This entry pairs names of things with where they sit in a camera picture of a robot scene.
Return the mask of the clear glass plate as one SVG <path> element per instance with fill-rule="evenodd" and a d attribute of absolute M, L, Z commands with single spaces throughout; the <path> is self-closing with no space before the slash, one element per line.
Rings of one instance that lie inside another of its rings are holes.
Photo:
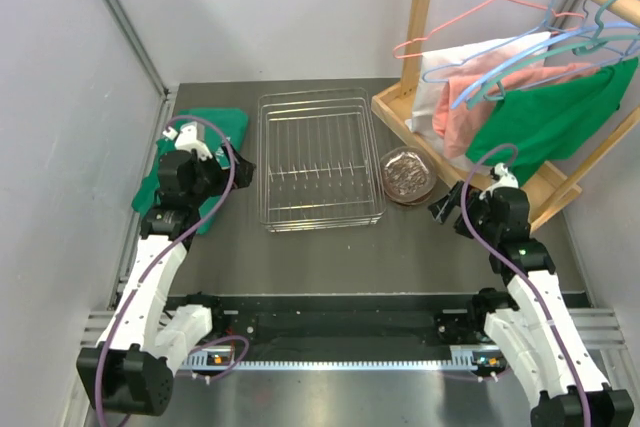
<path fill-rule="evenodd" d="M 386 183 L 430 183 L 437 182 L 437 171 L 430 158 L 421 150 L 397 147 L 380 159 L 383 188 Z"/>

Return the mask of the amber glass plate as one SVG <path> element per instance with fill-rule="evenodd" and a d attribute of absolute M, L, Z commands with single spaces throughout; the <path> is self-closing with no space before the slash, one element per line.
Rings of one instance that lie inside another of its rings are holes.
<path fill-rule="evenodd" d="M 432 197 L 435 187 L 435 184 L 430 183 L 386 183 L 384 192 L 391 201 L 412 206 L 427 202 Z"/>

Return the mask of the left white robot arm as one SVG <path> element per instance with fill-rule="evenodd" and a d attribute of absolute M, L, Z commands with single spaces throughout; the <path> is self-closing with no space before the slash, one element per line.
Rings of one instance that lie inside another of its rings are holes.
<path fill-rule="evenodd" d="M 141 219 L 129 281 L 108 326 L 92 347 L 81 349 L 76 369 L 95 411 L 159 416 L 166 410 L 174 378 L 196 344 L 216 343 L 227 321 L 208 305 L 177 308 L 160 324 L 169 288 L 186 259 L 213 199 L 222 204 L 234 189 L 250 185 L 255 166 L 232 146 L 221 167 L 212 154 L 196 149 L 162 154 L 153 203 Z"/>

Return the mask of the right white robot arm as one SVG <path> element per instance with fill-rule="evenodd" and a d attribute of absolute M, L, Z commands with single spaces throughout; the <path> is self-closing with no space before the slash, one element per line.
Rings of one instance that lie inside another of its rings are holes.
<path fill-rule="evenodd" d="M 457 182 L 429 210 L 438 223 L 461 213 L 456 233 L 489 252 L 504 290 L 485 288 L 468 304 L 467 331 L 499 348 L 530 404 L 534 426 L 628 426 L 631 395 L 611 386 L 569 313 L 556 266 L 531 235 L 527 194 L 498 186 L 489 193 Z"/>

